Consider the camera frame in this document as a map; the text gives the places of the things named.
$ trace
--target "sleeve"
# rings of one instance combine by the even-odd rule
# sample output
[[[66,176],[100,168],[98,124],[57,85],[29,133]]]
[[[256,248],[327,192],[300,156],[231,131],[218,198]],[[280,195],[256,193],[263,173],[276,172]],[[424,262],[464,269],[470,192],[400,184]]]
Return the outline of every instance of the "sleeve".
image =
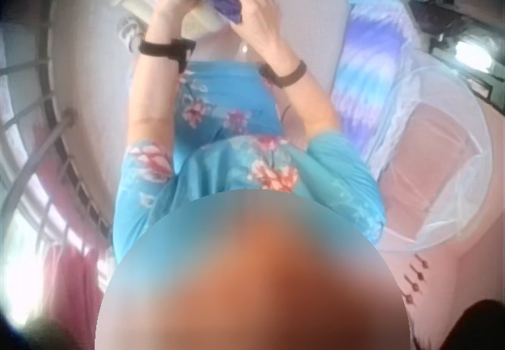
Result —
[[[309,143],[306,155],[312,195],[376,244],[386,221],[383,200],[368,167],[349,141],[338,132],[326,132]]]
[[[168,152],[152,141],[140,141],[126,150],[112,236],[118,263],[148,229],[155,202],[170,193],[173,170]]]

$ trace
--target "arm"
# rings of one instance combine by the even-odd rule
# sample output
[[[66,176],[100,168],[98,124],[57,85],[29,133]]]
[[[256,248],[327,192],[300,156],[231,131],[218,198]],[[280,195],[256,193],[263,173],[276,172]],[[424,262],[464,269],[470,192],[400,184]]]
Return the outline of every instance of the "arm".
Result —
[[[168,44],[181,38],[182,19],[197,2],[161,0],[155,8],[145,40]],[[172,154],[178,79],[176,61],[144,55],[139,57],[129,103],[128,144],[151,140]]]
[[[234,26],[236,33],[254,48],[278,76],[290,75],[300,64],[300,58],[280,36],[279,8],[274,0],[240,1],[242,23]],[[310,73],[284,91],[303,121],[308,140],[323,132],[340,129],[330,96]]]

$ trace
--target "black wristband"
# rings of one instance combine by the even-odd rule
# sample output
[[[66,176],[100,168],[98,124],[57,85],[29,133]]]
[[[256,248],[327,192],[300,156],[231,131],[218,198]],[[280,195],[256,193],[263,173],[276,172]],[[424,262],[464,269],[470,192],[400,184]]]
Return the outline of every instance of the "black wristband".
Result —
[[[175,39],[170,44],[154,44],[141,41],[139,51],[141,54],[152,57],[166,57],[179,63],[179,74],[188,66],[188,60],[195,50],[196,43],[187,39]]]
[[[292,84],[296,84],[306,73],[307,65],[303,61],[300,61],[300,65],[289,76],[278,76],[267,64],[264,64],[260,68],[260,75],[270,80],[278,88],[287,88]]]

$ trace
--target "bright light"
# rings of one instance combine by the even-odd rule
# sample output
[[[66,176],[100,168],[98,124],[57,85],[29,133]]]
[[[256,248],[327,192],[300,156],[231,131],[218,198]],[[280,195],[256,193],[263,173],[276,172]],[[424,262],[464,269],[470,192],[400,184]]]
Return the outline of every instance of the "bright light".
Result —
[[[460,41],[456,45],[456,59],[484,73],[488,73],[492,66],[492,57],[485,48],[466,41]]]

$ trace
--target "mesh laundry basket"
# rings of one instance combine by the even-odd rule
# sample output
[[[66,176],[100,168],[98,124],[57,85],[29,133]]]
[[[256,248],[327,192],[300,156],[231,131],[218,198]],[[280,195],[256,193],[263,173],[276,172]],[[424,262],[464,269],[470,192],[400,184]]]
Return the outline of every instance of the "mesh laundry basket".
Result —
[[[406,65],[396,118],[377,147],[383,164],[372,160],[387,209],[379,244],[386,251],[420,251],[460,233],[484,202],[492,174],[488,127],[468,87],[419,50],[408,50]]]

